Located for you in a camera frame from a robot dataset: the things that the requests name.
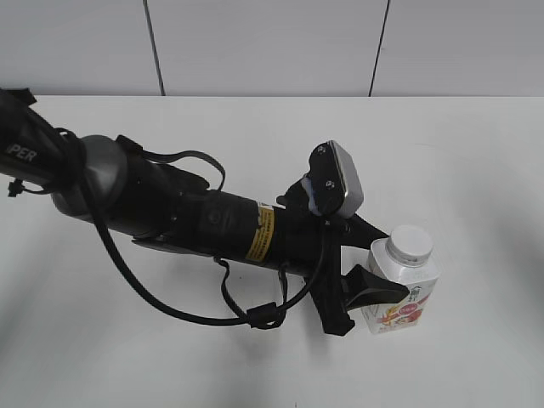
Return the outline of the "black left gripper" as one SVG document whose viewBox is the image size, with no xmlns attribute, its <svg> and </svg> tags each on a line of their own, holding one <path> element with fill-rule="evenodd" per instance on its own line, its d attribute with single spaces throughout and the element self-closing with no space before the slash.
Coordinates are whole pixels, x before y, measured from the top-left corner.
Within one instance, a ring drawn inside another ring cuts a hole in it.
<svg viewBox="0 0 544 408">
<path fill-rule="evenodd" d="M 279 274 L 298 275 L 303 287 L 280 306 L 287 312 L 309 296 L 324 333 L 344 336 L 354 328 L 348 310 L 396 304 L 409 295 L 402 284 L 374 275 L 356 264 L 341 278 L 340 249 L 369 250 L 389 234 L 355 214 L 345 221 L 316 213 L 315 193 L 308 180 L 298 180 L 277 197 L 271 261 Z"/>
</svg>

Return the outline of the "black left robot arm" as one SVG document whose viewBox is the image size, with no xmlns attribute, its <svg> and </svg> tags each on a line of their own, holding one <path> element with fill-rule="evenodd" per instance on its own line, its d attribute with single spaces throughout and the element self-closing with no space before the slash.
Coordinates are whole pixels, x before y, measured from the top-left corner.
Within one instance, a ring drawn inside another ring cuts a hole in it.
<svg viewBox="0 0 544 408">
<path fill-rule="evenodd" d="M 359 216 L 358 174 L 337 142 L 317 145 L 309 170 L 269 206 L 212 188 L 203 177 L 176 168 L 184 152 L 151 152 L 123 135 L 80 138 L 49 124 L 33 110 L 34 103 L 26 88 L 1 92 L 1 171 L 11 178 L 9 195 L 51 196 L 61 213 L 93 224 L 127 283 L 163 314 L 202 326 L 270 330 L 311 297 L 323 330 L 342 336 L 354 327 L 352 309 L 407 297 L 406 286 L 362 265 L 341 271 L 343 247 L 369 249 L 384 233 Z M 237 261 L 274 269 L 283 292 L 290 274 L 303 277 L 304 284 L 280 303 L 251 309 L 242 309 L 223 289 L 229 318 L 186 313 L 137 279 L 112 239 L 116 231 L 139 246 L 210 257 L 224 268 Z"/>
</svg>

